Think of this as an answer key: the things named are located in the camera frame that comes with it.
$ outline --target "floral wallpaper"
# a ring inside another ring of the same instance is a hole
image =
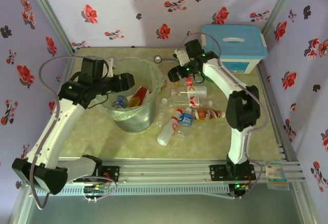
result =
[[[328,222],[326,1],[289,0],[265,36],[269,56],[262,62],[322,223]]]
[[[38,78],[40,65],[67,55],[36,0],[2,0],[0,17],[0,223],[8,223],[19,188],[11,169],[41,135],[50,112],[51,94]],[[58,90],[65,61],[44,68],[43,77]]]
[[[263,28],[277,2],[277,0],[48,1],[73,49],[87,46],[176,47],[188,32],[197,32],[204,24],[249,24]],[[278,35],[283,34],[283,30],[282,25]]]

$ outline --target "clear plastic bucket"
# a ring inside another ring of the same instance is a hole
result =
[[[163,85],[163,74],[154,62],[138,58],[122,58],[118,61],[114,74],[130,73],[133,74],[135,85],[124,92],[108,95],[108,100],[98,107],[108,112],[115,123],[124,131],[138,133],[147,129],[154,121],[156,114],[156,97]],[[113,109],[113,102],[117,96],[128,97],[133,95],[136,90],[144,86],[150,93],[144,103],[138,107],[125,109]],[[97,96],[97,102],[102,102],[106,96]]]

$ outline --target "white bottle cap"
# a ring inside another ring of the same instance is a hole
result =
[[[162,98],[162,100],[160,101],[160,103],[162,105],[166,105],[168,103],[168,99],[167,98]]]
[[[171,89],[171,96],[174,97],[176,95],[176,90],[175,89]]]

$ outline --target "beige table surface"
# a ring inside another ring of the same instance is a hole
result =
[[[172,57],[174,49],[170,48],[81,48],[78,55],[99,56],[103,58],[115,56],[138,57],[153,61],[154,56]],[[169,82],[167,72],[177,63],[165,60],[158,66]],[[81,60],[76,60],[73,73],[80,70]],[[261,83],[257,70],[251,74],[238,74],[237,77],[248,85],[256,85],[260,100],[265,104]],[[205,82],[208,87],[208,98],[213,100],[213,108],[225,110],[228,100],[223,92],[211,82]],[[173,84],[159,92],[157,102],[162,97],[168,97]],[[264,116],[258,120],[262,124]],[[80,157],[90,154],[101,159],[110,158],[158,158],[158,159],[220,159],[225,160],[230,149],[231,129],[225,118],[212,120],[195,120],[188,140],[180,140],[173,136],[167,146],[158,144],[156,138],[161,128],[152,124],[145,131],[132,134],[122,131],[102,109],[94,107],[87,109],[76,122],[61,152],[61,157]],[[281,159],[274,131],[269,121],[261,131],[251,136],[249,156],[257,160]]]

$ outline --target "plastic box lid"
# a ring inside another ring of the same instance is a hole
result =
[[[223,59],[265,59],[268,56],[264,37],[256,26],[204,25],[201,31],[218,40]],[[210,37],[202,35],[201,44],[205,52],[218,54],[218,47]]]

